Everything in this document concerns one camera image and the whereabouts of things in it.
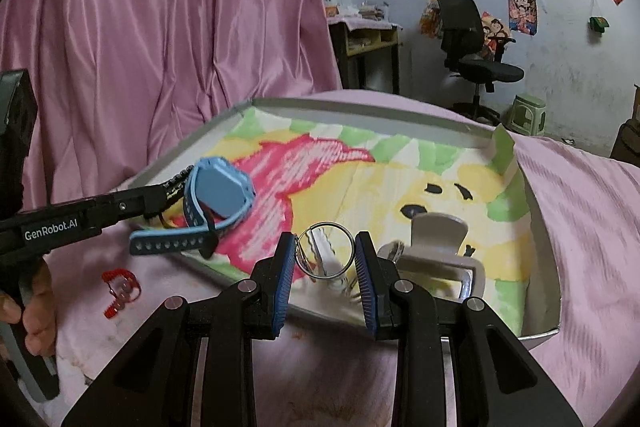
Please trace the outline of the person's left hand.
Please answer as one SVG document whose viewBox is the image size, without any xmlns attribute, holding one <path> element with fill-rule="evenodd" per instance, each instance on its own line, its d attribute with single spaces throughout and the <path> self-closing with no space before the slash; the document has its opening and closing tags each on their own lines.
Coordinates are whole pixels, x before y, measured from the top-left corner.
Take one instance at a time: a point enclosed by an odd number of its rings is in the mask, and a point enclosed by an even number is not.
<svg viewBox="0 0 640 427">
<path fill-rule="evenodd" d="M 21 308 L 11 297 L 1 295 L 1 321 L 21 322 L 26 331 L 25 346 L 32 355 L 50 357 L 55 351 L 56 314 L 51 272 L 42 260 L 32 279 L 32 299 Z"/>
</svg>

